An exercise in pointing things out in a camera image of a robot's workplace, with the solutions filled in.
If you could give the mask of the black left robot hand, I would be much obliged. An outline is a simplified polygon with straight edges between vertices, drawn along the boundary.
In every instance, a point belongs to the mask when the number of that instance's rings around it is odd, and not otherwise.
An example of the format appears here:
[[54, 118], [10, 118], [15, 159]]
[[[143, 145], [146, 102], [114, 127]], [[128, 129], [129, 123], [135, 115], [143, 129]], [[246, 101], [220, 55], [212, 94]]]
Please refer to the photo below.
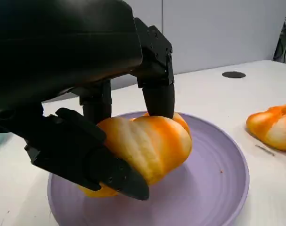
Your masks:
[[147, 111], [172, 118], [172, 45], [122, 0], [0, 0], [0, 133], [31, 163], [93, 191], [149, 198], [142, 175], [105, 147], [111, 80], [137, 78]]

